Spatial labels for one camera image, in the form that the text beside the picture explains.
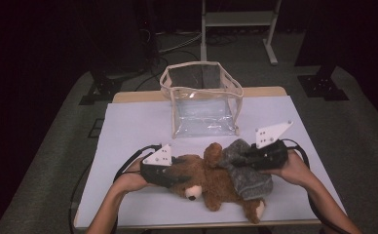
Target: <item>person's left hand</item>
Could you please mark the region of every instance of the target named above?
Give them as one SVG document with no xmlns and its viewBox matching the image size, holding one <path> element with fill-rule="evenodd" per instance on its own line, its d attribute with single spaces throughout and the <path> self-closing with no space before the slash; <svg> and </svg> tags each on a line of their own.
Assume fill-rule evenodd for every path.
<svg viewBox="0 0 378 234">
<path fill-rule="evenodd" d="M 114 181 L 113 186 L 122 192 L 133 192 L 142 189 L 148 185 L 153 185 L 148 183 L 140 175 L 140 161 L 142 158 L 136 159 L 126 170 L 125 173 L 120 175 L 119 178 Z"/>
</svg>

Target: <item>transparent storage box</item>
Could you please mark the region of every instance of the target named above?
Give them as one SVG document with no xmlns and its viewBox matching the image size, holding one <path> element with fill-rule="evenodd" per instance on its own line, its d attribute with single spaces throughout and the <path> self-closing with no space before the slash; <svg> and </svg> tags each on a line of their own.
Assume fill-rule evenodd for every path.
<svg viewBox="0 0 378 234">
<path fill-rule="evenodd" d="M 219 62 L 168 66 L 160 84 L 171 101 L 173 138 L 239 135 L 244 90 Z"/>
</svg>

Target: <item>white metal stand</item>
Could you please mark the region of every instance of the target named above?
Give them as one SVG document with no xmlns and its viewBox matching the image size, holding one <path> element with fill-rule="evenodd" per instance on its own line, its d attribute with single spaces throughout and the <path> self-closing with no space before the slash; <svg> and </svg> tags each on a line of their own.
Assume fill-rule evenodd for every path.
<svg viewBox="0 0 378 234">
<path fill-rule="evenodd" d="M 210 26 L 255 26 L 269 25 L 268 38 L 263 40 L 265 50 L 271 64 L 277 65 L 278 61 L 272 50 L 271 42 L 277 24 L 282 0 L 277 0 L 274 11 L 262 12 L 217 12 L 207 13 L 206 0 L 202 0 L 202 43 L 201 61 L 208 60 L 207 57 L 207 27 Z"/>
</svg>

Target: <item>gray carpet floor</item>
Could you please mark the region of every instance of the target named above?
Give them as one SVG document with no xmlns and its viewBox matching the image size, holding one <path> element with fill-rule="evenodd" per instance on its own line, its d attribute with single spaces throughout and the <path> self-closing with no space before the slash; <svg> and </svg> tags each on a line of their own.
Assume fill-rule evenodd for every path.
<svg viewBox="0 0 378 234">
<path fill-rule="evenodd" d="M 356 79 L 337 67 L 332 74 L 349 100 L 325 101 L 307 97 L 297 76 L 315 74 L 316 66 L 295 67 L 304 33 L 276 33 L 270 64 L 262 38 L 239 35 L 223 47 L 208 46 L 208 60 L 219 61 L 244 87 L 282 86 L 292 97 L 349 217 L 364 233 L 378 233 L 378 112 L 362 93 Z M 189 37 L 159 35 L 159 46 L 170 48 Z M 121 92 L 134 91 L 167 64 L 196 60 L 200 47 L 190 45 L 162 55 L 152 72 L 124 82 Z M 79 105 L 92 86 L 89 72 L 79 77 L 47 133 L 10 207 L 0 221 L 0 233 L 70 233 L 70 222 L 87 181 L 98 138 L 89 137 L 96 119 L 104 118 L 109 101 Z M 139 91 L 159 90 L 156 79 Z M 319 225 L 272 226 L 273 233 L 318 233 Z M 128 230 L 122 233 L 140 233 Z M 153 233 L 202 233 L 201 229 L 155 230 Z M 212 233 L 258 233 L 256 228 L 213 228 Z"/>
</svg>

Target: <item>brown fur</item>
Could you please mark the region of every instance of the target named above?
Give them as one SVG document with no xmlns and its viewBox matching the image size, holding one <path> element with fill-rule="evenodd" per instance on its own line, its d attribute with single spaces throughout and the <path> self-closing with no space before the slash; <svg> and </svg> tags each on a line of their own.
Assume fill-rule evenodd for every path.
<svg viewBox="0 0 378 234">
<path fill-rule="evenodd" d="M 200 185 L 203 189 L 205 205 L 208 209 L 218 211 L 222 203 L 237 203 L 243 207 L 246 218 L 252 223 L 258 223 L 256 209 L 260 199 L 245 201 L 238 195 L 232 179 L 226 169 L 220 168 L 218 162 L 222 157 L 222 146 L 212 143 L 204 153 L 204 159 L 198 155 L 183 155 L 178 157 L 180 163 L 175 163 L 167 170 L 170 176 L 190 176 L 184 183 L 177 183 L 170 191 L 185 197 L 186 188 Z"/>
</svg>

